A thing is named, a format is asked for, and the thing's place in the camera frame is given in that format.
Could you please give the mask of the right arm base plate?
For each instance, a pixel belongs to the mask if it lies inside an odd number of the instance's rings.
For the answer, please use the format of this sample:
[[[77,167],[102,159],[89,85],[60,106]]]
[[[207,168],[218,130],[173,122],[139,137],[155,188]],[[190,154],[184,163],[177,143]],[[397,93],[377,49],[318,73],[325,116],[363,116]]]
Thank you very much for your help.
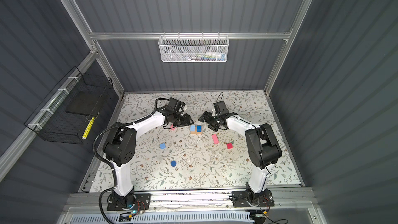
[[[270,208],[275,206],[272,192],[268,189],[258,194],[252,194],[249,191],[233,191],[229,199],[235,208],[258,206]]]

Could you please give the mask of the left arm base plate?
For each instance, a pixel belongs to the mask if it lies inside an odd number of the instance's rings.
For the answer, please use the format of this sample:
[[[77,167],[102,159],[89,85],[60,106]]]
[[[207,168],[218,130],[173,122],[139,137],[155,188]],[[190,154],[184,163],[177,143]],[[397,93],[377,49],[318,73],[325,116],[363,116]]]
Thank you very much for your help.
[[[145,211],[149,209],[151,194],[120,196],[112,192],[107,199],[107,211]]]

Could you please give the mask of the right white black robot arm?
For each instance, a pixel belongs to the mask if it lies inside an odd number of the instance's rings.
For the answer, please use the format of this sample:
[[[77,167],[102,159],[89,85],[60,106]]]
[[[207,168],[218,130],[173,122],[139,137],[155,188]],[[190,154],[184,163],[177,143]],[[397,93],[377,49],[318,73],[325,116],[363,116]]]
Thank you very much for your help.
[[[267,188],[271,169],[282,157],[282,149],[270,124],[256,124],[229,112],[224,101],[214,103],[215,113],[205,111],[200,122],[217,132],[221,128],[232,130],[246,139],[250,161],[254,165],[246,189],[233,191],[229,199],[233,207],[266,207],[275,205],[272,192]]]

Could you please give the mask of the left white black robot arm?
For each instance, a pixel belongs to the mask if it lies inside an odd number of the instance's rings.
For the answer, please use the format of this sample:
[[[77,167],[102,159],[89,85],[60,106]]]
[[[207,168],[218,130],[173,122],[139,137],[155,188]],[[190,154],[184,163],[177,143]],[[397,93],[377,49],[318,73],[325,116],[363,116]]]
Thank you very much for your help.
[[[184,102],[173,97],[158,98],[155,100],[154,110],[149,115],[130,123],[116,122],[106,131],[108,137],[103,146],[103,153],[114,178],[111,196],[124,208],[132,208],[136,202],[129,172],[137,138],[169,123],[176,128],[192,125],[193,120],[184,112],[185,107]]]

